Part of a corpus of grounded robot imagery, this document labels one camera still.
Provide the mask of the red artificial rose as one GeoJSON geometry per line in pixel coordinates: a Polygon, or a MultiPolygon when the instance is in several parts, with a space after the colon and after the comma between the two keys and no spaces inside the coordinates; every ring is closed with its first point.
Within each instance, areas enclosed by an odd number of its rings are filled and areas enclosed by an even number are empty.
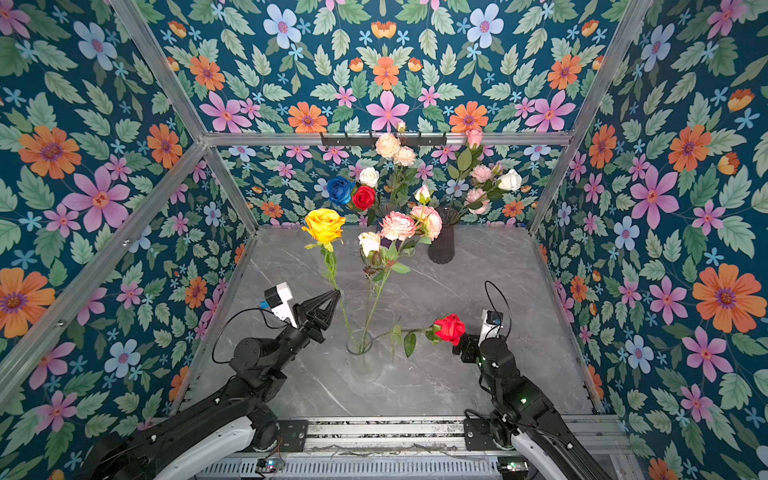
{"type": "Polygon", "coordinates": [[[376,190],[367,185],[359,186],[352,196],[352,203],[354,207],[360,211],[367,211],[369,208],[373,207],[376,203],[376,200],[376,190]]]}

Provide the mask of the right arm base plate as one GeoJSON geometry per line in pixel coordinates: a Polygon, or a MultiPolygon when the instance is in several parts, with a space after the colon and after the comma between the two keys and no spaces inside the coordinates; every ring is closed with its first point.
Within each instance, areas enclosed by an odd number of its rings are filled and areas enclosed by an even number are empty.
{"type": "Polygon", "coordinates": [[[499,442],[492,433],[491,424],[484,418],[466,416],[463,419],[465,449],[470,452],[511,451],[509,443],[499,442]]]}

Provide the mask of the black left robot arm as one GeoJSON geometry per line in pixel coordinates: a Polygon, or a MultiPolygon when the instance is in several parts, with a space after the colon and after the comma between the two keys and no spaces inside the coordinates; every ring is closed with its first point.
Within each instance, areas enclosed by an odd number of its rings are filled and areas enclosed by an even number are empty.
{"type": "Polygon", "coordinates": [[[110,433],[91,449],[79,479],[189,479],[230,454],[268,449],[278,422],[269,402],[285,367],[311,342],[323,343],[338,302],[334,289],[293,306],[297,320],[274,338],[246,338],[228,365],[233,376],[209,396],[158,425],[122,437],[110,433]]]}

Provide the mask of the cream pink peony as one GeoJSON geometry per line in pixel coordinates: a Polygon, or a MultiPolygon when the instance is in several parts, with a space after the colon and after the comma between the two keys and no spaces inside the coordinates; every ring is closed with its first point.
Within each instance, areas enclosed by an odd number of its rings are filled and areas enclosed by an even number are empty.
{"type": "MultiPolygon", "coordinates": [[[[406,123],[399,121],[393,133],[404,132],[407,132],[406,123]]],[[[375,150],[389,167],[384,187],[389,194],[389,202],[393,206],[402,207],[408,202],[408,191],[416,176],[416,152],[412,147],[401,146],[393,140],[385,141],[384,139],[375,145],[375,150]]]]}

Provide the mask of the pink carnation top flower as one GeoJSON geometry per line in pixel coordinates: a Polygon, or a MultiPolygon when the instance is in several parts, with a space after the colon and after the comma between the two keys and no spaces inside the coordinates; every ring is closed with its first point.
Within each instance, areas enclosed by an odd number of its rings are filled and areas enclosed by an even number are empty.
{"type": "Polygon", "coordinates": [[[390,277],[410,273],[411,268],[406,261],[415,254],[419,245],[430,244],[441,232],[440,215],[430,205],[430,201],[430,192],[423,187],[417,192],[416,204],[404,211],[386,203],[382,205],[386,215],[379,221],[379,225],[371,231],[365,231],[376,232],[381,236],[384,256],[384,279],[374,316],[390,277]]]}

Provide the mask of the purple blue glass vase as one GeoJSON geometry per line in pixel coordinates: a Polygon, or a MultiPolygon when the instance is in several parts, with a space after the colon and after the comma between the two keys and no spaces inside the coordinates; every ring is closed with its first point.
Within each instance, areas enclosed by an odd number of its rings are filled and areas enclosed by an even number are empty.
{"type": "Polygon", "coordinates": [[[363,225],[366,227],[376,228],[379,225],[379,221],[385,215],[386,212],[381,205],[372,206],[367,209],[363,215],[363,225]]]}

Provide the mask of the cream peach rose bud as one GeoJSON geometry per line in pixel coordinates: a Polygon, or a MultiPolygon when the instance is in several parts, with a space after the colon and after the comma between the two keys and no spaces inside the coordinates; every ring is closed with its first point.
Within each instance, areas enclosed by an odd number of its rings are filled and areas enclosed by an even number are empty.
{"type": "Polygon", "coordinates": [[[381,283],[384,279],[384,256],[382,254],[381,236],[376,232],[363,232],[358,236],[361,259],[363,261],[363,273],[366,279],[367,293],[365,300],[365,319],[361,344],[358,352],[363,353],[369,343],[368,336],[378,298],[381,292],[381,283]]]}

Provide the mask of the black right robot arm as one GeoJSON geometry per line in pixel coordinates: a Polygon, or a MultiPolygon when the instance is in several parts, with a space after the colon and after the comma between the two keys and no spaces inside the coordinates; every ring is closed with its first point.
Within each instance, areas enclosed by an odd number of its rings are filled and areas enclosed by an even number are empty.
{"type": "Polygon", "coordinates": [[[525,459],[530,479],[608,479],[610,475],[578,441],[551,400],[516,364],[502,336],[464,334],[453,347],[464,363],[478,366],[479,386],[493,410],[465,411],[465,447],[496,447],[525,459]]]}

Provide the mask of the dark smoky glass vase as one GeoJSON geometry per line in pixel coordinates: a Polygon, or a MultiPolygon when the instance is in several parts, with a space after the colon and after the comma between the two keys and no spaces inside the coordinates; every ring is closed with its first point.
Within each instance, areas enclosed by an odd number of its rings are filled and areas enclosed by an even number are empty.
{"type": "Polygon", "coordinates": [[[436,264],[447,264],[455,256],[455,226],[459,222],[459,212],[453,207],[439,207],[437,209],[442,229],[440,234],[428,246],[428,257],[436,264]]]}

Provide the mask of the blue artificial rose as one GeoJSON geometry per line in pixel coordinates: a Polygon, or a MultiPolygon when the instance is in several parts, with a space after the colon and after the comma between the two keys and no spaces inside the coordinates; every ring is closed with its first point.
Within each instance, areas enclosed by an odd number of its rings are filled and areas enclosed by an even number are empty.
{"type": "Polygon", "coordinates": [[[326,184],[329,201],[338,206],[343,206],[351,201],[354,183],[343,177],[335,177],[326,184]]]}

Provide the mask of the light pink peony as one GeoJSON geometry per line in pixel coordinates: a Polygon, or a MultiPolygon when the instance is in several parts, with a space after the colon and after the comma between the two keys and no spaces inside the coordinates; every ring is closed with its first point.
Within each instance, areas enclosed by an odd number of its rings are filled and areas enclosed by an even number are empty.
{"type": "Polygon", "coordinates": [[[467,214],[482,215],[489,209],[489,195],[503,173],[504,167],[501,164],[480,164],[473,168],[470,173],[471,188],[459,210],[459,218],[467,214]]]}

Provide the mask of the orange artificial flower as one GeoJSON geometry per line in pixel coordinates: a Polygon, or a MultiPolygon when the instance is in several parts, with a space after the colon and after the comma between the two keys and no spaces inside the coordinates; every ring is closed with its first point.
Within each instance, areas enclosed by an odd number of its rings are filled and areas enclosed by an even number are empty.
{"type": "Polygon", "coordinates": [[[306,249],[319,248],[326,268],[326,277],[331,287],[341,290],[338,284],[338,259],[334,250],[335,243],[342,242],[343,226],[346,219],[332,209],[311,210],[304,219],[302,230],[314,240],[306,249]]]}

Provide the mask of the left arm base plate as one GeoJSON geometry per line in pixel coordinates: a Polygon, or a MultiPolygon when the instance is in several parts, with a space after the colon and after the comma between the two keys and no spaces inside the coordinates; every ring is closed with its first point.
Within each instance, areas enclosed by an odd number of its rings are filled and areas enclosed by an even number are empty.
{"type": "Polygon", "coordinates": [[[303,452],[309,432],[307,420],[281,419],[273,422],[266,430],[268,452],[303,452]]]}

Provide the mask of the small pink rose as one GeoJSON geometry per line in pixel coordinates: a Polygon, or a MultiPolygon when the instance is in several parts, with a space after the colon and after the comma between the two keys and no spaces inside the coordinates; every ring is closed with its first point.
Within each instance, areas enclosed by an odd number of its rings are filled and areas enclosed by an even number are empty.
{"type": "Polygon", "coordinates": [[[448,167],[449,181],[447,182],[446,194],[453,202],[461,199],[469,191],[468,178],[480,163],[480,156],[483,153],[484,133],[482,130],[469,130],[465,136],[465,146],[458,152],[455,164],[448,167]]]}

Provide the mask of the clear glass vase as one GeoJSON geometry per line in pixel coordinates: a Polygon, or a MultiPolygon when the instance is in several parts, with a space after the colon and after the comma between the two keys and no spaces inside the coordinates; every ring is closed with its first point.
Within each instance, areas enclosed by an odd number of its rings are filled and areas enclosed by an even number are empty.
{"type": "Polygon", "coordinates": [[[353,377],[363,383],[372,383],[382,372],[378,344],[370,332],[353,330],[347,341],[347,359],[353,377]]]}

